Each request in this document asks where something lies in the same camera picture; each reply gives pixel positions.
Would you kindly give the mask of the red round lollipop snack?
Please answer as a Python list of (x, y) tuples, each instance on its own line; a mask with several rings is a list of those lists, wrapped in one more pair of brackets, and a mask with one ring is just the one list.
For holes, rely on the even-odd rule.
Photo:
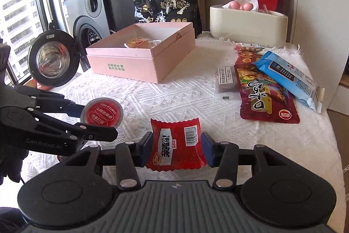
[(80, 121), (83, 124), (118, 128), (124, 117), (119, 102), (111, 98), (91, 100), (82, 110)]

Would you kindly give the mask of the small red snack packet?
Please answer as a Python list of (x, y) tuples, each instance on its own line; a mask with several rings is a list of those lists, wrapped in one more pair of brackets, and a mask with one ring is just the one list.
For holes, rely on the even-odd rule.
[(206, 165), (198, 118), (176, 123), (151, 120), (153, 146), (146, 167), (154, 171), (200, 169)]

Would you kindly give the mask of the dark red snack bag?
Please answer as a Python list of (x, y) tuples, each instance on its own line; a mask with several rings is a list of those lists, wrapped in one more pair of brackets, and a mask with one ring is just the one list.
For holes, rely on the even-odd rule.
[(248, 50), (237, 49), (236, 52), (238, 57), (234, 70), (241, 96), (241, 118), (283, 124), (300, 123), (292, 94), (254, 64), (261, 56)]

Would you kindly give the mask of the clear dark snack packet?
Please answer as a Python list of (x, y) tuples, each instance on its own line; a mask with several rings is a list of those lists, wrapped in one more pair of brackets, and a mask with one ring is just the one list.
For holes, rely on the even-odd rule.
[(232, 99), (236, 92), (238, 92), (238, 83), (234, 67), (219, 67), (215, 78), (215, 99)]

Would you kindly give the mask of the blue seaweed snack pack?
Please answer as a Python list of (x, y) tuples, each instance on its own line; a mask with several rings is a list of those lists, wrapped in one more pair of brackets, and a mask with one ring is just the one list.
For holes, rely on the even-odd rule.
[(266, 52), (254, 65), (291, 92), (303, 105), (317, 113), (322, 112), (325, 89), (294, 65), (273, 52)]

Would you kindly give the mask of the round bread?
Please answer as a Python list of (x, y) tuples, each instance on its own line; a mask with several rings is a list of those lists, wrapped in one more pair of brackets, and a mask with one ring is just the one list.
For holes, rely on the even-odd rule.
[(158, 44), (161, 43), (161, 40), (152, 40), (148, 38), (133, 38), (124, 43), (125, 48), (145, 48), (152, 49)]

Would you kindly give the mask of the red spicy strip packet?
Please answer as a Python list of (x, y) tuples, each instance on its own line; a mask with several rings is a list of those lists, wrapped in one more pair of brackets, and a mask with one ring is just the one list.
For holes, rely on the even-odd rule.
[(258, 53), (263, 51), (266, 48), (264, 45), (256, 44), (256, 43), (241, 43), (241, 42), (235, 42), (235, 51), (237, 53), (242, 52), (252, 52), (252, 53)]

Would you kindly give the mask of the white woven tablecloth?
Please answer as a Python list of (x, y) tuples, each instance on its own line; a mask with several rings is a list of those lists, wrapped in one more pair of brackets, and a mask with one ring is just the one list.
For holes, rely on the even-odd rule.
[(120, 143), (139, 140), (151, 130), (152, 119), (173, 123), (198, 118), (201, 130), (216, 141), (230, 141), (247, 149), (264, 144), (332, 185), (337, 204), (328, 223), (334, 231), (343, 232), (346, 192), (341, 156), (328, 114), (297, 104), (298, 124), (242, 119), (239, 93), (231, 99), (214, 96), (217, 69), (233, 65), (236, 59), (229, 41), (202, 37), (159, 84), (87, 71), (57, 92), (81, 105), (103, 97), (117, 100), (124, 110), (118, 127)]

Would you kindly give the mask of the grey washing machine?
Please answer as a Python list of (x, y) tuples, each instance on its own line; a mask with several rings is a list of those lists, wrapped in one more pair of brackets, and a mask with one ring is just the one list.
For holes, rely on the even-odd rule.
[(86, 47), (116, 30), (111, 0), (64, 0), (63, 5), (69, 31)]

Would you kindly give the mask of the pink cardboard box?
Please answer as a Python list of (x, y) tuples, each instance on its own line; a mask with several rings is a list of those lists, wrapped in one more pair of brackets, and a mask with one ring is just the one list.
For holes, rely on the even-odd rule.
[[(133, 38), (161, 40), (152, 49), (125, 48)], [(133, 24), (86, 48), (94, 73), (160, 83), (195, 47), (191, 22)]]

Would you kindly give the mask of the cream tissue box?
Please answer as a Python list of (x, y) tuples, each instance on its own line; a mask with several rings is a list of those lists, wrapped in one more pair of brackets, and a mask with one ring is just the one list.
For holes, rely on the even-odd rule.
[(281, 47), (287, 38), (288, 17), (275, 11), (241, 11), (210, 7), (209, 30), (214, 38), (265, 47)]

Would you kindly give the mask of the pink balls on tissue box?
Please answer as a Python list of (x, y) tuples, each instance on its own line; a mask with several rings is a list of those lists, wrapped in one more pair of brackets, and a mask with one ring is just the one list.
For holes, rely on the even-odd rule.
[(229, 3), (229, 8), (243, 10), (243, 11), (251, 11), (254, 8), (254, 5), (249, 2), (240, 4), (237, 1), (231, 1)]

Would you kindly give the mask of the black plum snack bag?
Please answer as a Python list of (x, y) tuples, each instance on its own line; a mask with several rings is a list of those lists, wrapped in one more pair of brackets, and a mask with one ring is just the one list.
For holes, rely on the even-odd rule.
[(202, 33), (198, 0), (134, 0), (136, 23), (191, 22)]

